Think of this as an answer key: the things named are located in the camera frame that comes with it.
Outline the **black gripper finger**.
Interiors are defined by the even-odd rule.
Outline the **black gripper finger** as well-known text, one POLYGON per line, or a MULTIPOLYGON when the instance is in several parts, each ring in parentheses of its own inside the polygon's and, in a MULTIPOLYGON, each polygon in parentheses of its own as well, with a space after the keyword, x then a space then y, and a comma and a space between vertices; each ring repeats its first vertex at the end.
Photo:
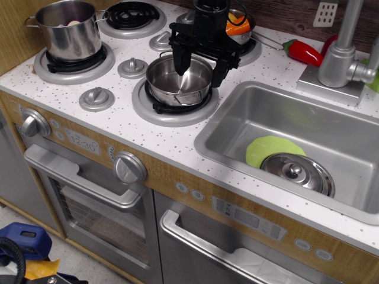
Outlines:
POLYGON ((222 81, 226 78, 229 70, 233 67, 232 57, 219 58, 216 60, 216 66, 213 69, 211 81, 212 88, 218 88, 222 81))
POLYGON ((193 42, 173 42, 172 51, 177 74, 182 76, 191 65, 193 42))

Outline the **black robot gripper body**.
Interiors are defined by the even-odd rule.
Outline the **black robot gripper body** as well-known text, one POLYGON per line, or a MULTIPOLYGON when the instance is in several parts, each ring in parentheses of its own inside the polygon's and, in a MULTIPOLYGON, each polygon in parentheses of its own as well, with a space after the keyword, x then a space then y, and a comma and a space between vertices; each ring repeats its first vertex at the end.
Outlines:
POLYGON ((169 25, 173 42, 193 42, 192 55, 216 62, 219 58, 232 57, 233 68, 240 62, 241 45, 226 34, 230 1, 194 1, 193 24, 173 22, 169 25))

